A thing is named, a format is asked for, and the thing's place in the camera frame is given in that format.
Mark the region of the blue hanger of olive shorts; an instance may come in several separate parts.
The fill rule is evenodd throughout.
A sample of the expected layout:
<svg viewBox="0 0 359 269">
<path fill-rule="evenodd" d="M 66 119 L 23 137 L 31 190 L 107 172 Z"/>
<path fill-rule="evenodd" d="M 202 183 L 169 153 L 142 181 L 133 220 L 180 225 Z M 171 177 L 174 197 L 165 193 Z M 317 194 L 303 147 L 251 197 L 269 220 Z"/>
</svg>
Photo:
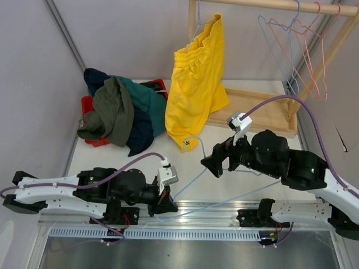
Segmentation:
<svg viewBox="0 0 359 269">
<path fill-rule="evenodd" d="M 200 144 L 201 144 L 201 148 L 202 148 L 202 154 L 203 154 L 203 157 L 206 157 L 206 153 L 205 153 L 205 147 L 204 147 L 204 143 L 202 141 L 202 139 L 199 137 L 199 136 L 188 136 L 185 141 L 184 141 L 184 150 L 186 149 L 187 147 L 187 142 L 189 142 L 189 139 L 191 138 L 195 138 L 197 139 Z M 184 191 L 186 191 L 190 186 L 192 186 L 201 176 L 203 176 L 203 174 L 207 171 L 208 169 L 205 168 L 202 172 L 200 172 L 192 181 L 190 181 L 187 185 L 185 185 L 174 197 L 174 201 L 176 200 L 176 198 L 182 194 Z M 183 217 L 183 216 L 187 216 L 187 215 L 190 215 L 190 214 L 194 214 L 196 212 L 200 212 L 200 211 L 204 211 L 204 210 L 207 210 L 207 209 L 210 209 L 210 208 L 213 208 L 213 207 L 217 207 L 217 206 L 220 206 L 220 205 L 223 205 L 225 203 L 228 203 L 228 202 L 232 202 L 234 200 L 237 200 L 239 198 L 242 198 L 242 197 L 246 197 L 246 196 L 249 196 L 251 194 L 254 194 L 254 193 L 257 193 L 257 192 L 260 192 L 260 191 L 263 191 L 267 188 L 270 188 L 272 186 L 275 186 L 277 184 L 279 184 L 280 182 L 274 182 L 274 183 L 270 183 L 268 185 L 265 185 L 263 187 L 260 187 L 258 189 L 255 189 L 253 191 L 249 191 L 247 193 L 243 193 L 239 196 L 236 196 L 236 197 L 233 197 L 233 198 L 230 198 L 230 199 L 227 199 L 227 200 L 224 200 L 224 201 L 221 201 L 221 202 L 217 202 L 215 204 L 212 204 L 212 205 L 208 205 L 208 206 L 205 206 L 205 207 L 202 207 L 202 208 L 198 208 L 198 209 L 195 209 L 195 210 L 192 210 L 192 211 L 189 211 L 187 213 L 182 213 L 182 214 L 179 214 L 179 215 L 175 215 L 175 216 L 171 216 L 171 217 L 168 217 L 168 218 L 165 218 L 165 219 L 161 219 L 158 215 L 156 215 L 156 219 L 159 221 L 159 222 L 166 222 L 166 221 L 171 221 L 171 220 L 174 220 L 174 219 L 177 219 L 177 218 L 180 218 L 180 217 Z"/>
</svg>

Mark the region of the navy blue shorts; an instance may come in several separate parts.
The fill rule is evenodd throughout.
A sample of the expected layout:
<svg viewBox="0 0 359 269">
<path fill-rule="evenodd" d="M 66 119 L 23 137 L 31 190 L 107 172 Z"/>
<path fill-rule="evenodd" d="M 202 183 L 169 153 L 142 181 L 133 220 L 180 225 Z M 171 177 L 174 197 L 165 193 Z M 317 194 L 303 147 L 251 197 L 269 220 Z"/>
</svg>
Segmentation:
<svg viewBox="0 0 359 269">
<path fill-rule="evenodd" d="M 84 80 L 89 94 L 94 97 L 96 91 L 104 86 L 104 81 L 109 79 L 106 73 L 94 68 L 84 70 Z M 130 149 L 128 157 L 142 153 L 154 141 L 153 128 L 150 117 L 138 106 L 134 105 L 134 119 L 126 146 Z"/>
</svg>

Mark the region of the yellow shorts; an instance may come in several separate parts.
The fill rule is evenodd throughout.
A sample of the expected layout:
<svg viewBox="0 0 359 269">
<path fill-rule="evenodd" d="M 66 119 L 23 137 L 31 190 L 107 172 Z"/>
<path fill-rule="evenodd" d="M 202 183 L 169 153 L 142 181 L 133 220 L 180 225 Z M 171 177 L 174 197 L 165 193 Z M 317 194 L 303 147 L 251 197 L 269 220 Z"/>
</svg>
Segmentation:
<svg viewBox="0 0 359 269">
<path fill-rule="evenodd" d="M 181 151 L 193 150 L 209 114 L 229 104 L 223 73 L 223 18 L 216 13 L 187 47 L 174 53 L 165 128 Z"/>
</svg>

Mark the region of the teal green shorts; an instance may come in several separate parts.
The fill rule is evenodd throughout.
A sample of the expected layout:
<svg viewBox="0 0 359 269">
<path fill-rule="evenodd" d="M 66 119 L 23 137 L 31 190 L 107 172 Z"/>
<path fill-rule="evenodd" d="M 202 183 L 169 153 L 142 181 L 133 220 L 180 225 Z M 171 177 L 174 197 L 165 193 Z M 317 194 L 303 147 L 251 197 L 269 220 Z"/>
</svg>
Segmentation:
<svg viewBox="0 0 359 269">
<path fill-rule="evenodd" d="M 130 93 L 133 105 L 138 106 L 150 117 L 154 137 L 162 134 L 165 131 L 166 99 L 154 90 L 133 82 L 129 78 L 116 77 Z"/>
</svg>

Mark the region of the dark grey shorts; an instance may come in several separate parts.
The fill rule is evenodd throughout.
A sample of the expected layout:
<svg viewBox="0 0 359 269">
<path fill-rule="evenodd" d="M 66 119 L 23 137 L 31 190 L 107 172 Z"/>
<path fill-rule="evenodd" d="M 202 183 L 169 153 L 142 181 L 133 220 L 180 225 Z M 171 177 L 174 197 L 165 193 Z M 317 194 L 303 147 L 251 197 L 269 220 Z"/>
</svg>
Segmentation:
<svg viewBox="0 0 359 269">
<path fill-rule="evenodd" d="M 147 82 L 141 82 L 141 85 L 148 87 L 154 91 L 160 91 L 163 90 L 163 81 L 162 80 L 153 80 L 153 81 L 147 81 Z"/>
</svg>

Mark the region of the olive green shorts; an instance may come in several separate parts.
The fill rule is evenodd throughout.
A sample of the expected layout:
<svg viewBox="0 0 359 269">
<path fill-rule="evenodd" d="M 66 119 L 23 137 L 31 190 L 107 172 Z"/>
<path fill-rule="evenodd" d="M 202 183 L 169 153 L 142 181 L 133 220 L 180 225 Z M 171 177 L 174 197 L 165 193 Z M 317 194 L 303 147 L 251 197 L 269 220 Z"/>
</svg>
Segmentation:
<svg viewBox="0 0 359 269">
<path fill-rule="evenodd" d="M 104 81 L 93 97 L 93 110 L 84 116 L 77 135 L 89 141 L 107 138 L 116 146 L 125 147 L 134 121 L 131 95 L 121 80 L 113 76 Z"/>
</svg>

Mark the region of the blue hanger of yellow shorts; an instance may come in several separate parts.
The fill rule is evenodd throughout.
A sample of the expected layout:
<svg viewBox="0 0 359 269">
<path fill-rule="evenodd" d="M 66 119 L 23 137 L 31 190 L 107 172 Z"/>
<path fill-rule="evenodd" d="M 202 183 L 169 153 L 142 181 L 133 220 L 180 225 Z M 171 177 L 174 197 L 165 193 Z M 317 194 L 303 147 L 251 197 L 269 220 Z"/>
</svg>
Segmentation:
<svg viewBox="0 0 359 269">
<path fill-rule="evenodd" d="M 202 26 L 211 24 L 201 19 L 201 1 L 188 2 L 188 39 L 189 42 L 185 47 L 185 53 L 189 51 L 192 42 L 196 39 Z"/>
</svg>

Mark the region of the blue hanger of navy shorts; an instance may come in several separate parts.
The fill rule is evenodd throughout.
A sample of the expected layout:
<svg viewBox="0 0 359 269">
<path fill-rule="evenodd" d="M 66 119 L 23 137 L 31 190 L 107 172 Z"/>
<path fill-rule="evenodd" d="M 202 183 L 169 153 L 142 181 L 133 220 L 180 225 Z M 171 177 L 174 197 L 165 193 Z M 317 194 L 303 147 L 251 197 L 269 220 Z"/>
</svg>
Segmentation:
<svg viewBox="0 0 359 269">
<path fill-rule="evenodd" d="M 261 28 L 261 31 L 263 32 L 264 38 L 266 40 L 266 43 L 275 59 L 275 62 L 277 63 L 278 68 L 280 69 L 282 75 L 285 78 L 285 81 L 287 83 L 287 86 L 289 88 L 289 91 L 291 92 L 292 95 L 294 96 L 298 96 L 300 93 L 300 87 L 297 81 L 297 74 L 296 74 L 296 68 L 294 66 L 294 54 L 293 54 L 293 43 L 292 43 L 292 37 L 291 37 L 291 33 L 293 30 L 293 25 L 294 22 L 297 20 L 298 16 L 300 15 L 301 12 L 301 1 L 295 1 L 295 7 L 297 8 L 297 13 L 296 15 L 292 18 L 291 23 L 289 24 L 289 26 L 285 26 L 283 24 L 278 23 L 274 18 L 271 18 L 269 20 L 267 20 L 264 16 L 259 15 L 257 18 L 257 22 Z M 265 25 L 268 25 L 271 33 L 273 34 L 273 36 L 275 37 L 279 47 L 282 50 L 282 53 L 285 55 L 285 57 L 287 58 L 288 62 L 291 65 L 291 73 L 290 76 L 287 75 L 286 71 L 284 70 L 284 67 L 282 66 L 282 64 L 280 63 L 280 61 L 278 60 L 278 57 L 276 55 L 276 53 L 274 52 L 274 49 L 272 48 L 273 44 L 269 42 L 269 38 L 268 35 L 266 33 L 266 31 L 264 30 L 264 27 L 262 25 L 262 23 L 264 23 Z M 287 33 L 287 37 L 289 40 L 289 52 L 287 52 L 284 49 L 284 46 L 282 45 L 282 43 L 280 42 L 278 36 L 277 36 L 277 32 L 275 32 L 273 30 L 273 26 L 279 27 L 281 28 L 284 32 Z"/>
</svg>

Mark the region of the pink hanger of teal shorts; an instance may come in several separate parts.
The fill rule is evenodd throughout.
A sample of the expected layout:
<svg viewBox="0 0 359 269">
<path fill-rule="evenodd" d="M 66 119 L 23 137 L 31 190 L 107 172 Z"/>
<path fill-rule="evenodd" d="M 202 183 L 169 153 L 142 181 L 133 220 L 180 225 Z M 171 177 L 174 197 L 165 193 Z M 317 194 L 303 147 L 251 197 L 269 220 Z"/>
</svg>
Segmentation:
<svg viewBox="0 0 359 269">
<path fill-rule="evenodd" d="M 321 67 L 325 68 L 326 67 L 326 60 L 324 59 L 324 37 L 325 37 L 325 34 L 318 34 L 318 32 L 312 30 L 312 25 L 316 22 L 316 20 L 318 20 L 320 15 L 321 14 L 318 13 L 315 16 L 315 18 L 310 22 L 309 25 L 303 24 L 302 21 L 299 19 L 299 16 L 300 16 L 299 15 L 297 20 L 294 22 L 291 37 L 292 38 L 295 37 L 295 39 L 296 39 L 298 49 L 302 54 L 302 60 L 304 61 L 304 66 L 307 69 L 307 73 L 309 76 L 309 82 L 311 82 L 312 86 L 313 86 L 313 88 L 311 89 L 309 82 L 305 82 L 303 76 L 300 74 L 301 73 L 300 69 L 295 67 L 296 74 L 298 75 L 297 81 L 298 81 L 298 84 L 300 87 L 300 93 L 303 93 L 304 90 L 308 90 L 309 94 L 313 98 L 318 99 L 319 102 L 321 102 L 321 103 L 325 103 L 328 99 L 328 87 L 325 82 L 326 75 L 323 75 L 323 79 L 321 80 L 321 84 L 324 87 L 323 89 L 321 89 L 320 86 L 318 85 L 318 82 L 316 82 L 314 79 L 314 67 L 313 67 L 313 63 L 312 63 L 312 59 L 311 59 L 309 43 L 307 40 L 307 38 L 309 36 L 312 36 L 313 38 L 319 38 L 320 46 L 321 46 Z"/>
</svg>

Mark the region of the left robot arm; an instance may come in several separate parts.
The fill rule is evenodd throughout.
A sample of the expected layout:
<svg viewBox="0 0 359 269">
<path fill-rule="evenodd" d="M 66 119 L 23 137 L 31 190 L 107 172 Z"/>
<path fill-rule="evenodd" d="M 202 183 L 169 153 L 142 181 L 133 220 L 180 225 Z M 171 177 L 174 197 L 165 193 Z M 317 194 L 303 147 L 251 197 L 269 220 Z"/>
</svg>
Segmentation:
<svg viewBox="0 0 359 269">
<path fill-rule="evenodd" d="M 138 204 L 149 216 L 177 212 L 167 180 L 177 181 L 175 171 L 160 168 L 152 183 L 138 169 L 118 173 L 113 168 L 94 168 L 70 177 L 38 179 L 24 171 L 13 177 L 15 191 L 1 193 L 4 207 L 19 214 L 56 211 L 90 216 L 104 224 L 138 223 Z"/>
</svg>

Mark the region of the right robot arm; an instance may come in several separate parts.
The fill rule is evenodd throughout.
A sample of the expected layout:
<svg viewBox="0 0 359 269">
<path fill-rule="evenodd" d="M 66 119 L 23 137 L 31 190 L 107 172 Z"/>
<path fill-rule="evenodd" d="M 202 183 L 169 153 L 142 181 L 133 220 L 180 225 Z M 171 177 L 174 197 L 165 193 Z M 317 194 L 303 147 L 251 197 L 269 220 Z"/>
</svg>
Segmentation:
<svg viewBox="0 0 359 269">
<path fill-rule="evenodd" d="M 243 228 L 288 228 L 291 223 L 332 226 L 347 239 L 358 240 L 358 202 L 345 194 L 325 160 L 305 150 L 291 150 L 284 137 L 270 130 L 253 136 L 251 141 L 232 137 L 213 147 L 201 164 L 215 177 L 223 174 L 222 163 L 229 160 L 228 171 L 243 165 L 297 191 L 324 199 L 324 203 L 299 205 L 271 198 L 260 201 L 255 210 L 238 210 Z"/>
</svg>

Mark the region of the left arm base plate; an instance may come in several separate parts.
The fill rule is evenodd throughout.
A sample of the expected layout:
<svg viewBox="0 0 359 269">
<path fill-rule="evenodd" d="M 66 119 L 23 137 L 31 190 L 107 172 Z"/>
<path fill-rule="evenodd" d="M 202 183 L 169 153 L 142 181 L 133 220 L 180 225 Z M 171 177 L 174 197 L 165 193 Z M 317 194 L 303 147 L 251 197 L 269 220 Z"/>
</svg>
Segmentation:
<svg viewBox="0 0 359 269">
<path fill-rule="evenodd" d="M 97 220 L 106 225 L 137 225 L 139 213 L 138 207 L 108 206 L 103 217 Z"/>
</svg>

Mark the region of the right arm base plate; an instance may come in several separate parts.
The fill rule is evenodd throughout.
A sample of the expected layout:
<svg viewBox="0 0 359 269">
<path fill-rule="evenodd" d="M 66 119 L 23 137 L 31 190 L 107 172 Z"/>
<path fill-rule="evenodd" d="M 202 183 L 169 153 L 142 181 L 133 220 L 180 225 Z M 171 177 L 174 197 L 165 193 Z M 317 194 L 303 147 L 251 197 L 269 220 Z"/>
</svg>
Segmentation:
<svg viewBox="0 0 359 269">
<path fill-rule="evenodd" d="M 243 228 L 289 228 L 290 222 L 277 222 L 271 218 L 271 212 L 259 209 L 241 209 L 237 211 L 236 219 Z"/>
</svg>

